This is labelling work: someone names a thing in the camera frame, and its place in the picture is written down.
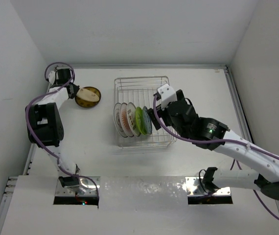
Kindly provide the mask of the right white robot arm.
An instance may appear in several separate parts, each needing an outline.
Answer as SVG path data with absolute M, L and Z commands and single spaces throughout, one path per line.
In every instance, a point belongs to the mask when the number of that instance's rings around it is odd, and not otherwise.
M 224 154 L 249 167 L 239 171 L 207 168 L 199 180 L 205 194 L 234 187 L 258 190 L 279 201 L 279 155 L 243 139 L 216 119 L 200 117 L 182 90 L 175 91 L 169 85 L 159 87 L 148 114 L 157 130 L 162 128 L 182 141 Z

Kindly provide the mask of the yellow gold patterned plate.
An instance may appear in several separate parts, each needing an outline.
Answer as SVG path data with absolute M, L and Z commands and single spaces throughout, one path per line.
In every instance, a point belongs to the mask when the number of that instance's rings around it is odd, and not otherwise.
M 99 89 L 97 89 L 95 87 L 83 87 L 83 88 L 96 93 L 101 100 L 101 92 L 99 91 Z M 88 101 L 84 101 L 84 100 L 78 98 L 77 96 L 75 96 L 76 104 L 83 108 L 92 108 L 92 107 L 96 106 L 100 102 L 100 100 L 98 102 L 88 102 Z

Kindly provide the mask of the beige cream plate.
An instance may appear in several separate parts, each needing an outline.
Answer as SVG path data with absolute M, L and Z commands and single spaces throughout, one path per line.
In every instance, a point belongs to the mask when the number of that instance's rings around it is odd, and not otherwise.
M 98 102 L 100 100 L 99 96 L 96 93 L 84 88 L 79 89 L 76 96 L 88 102 Z

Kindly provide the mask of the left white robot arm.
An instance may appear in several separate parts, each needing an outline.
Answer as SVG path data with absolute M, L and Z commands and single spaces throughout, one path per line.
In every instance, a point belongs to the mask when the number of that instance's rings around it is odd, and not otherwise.
M 80 187 L 79 167 L 70 157 L 61 153 L 64 127 L 59 114 L 62 104 L 73 99 L 79 87 L 74 82 L 73 69 L 57 69 L 47 77 L 52 83 L 47 94 L 35 98 L 25 109 L 28 137 L 31 143 L 43 149 L 58 172 L 63 188 L 76 190 Z

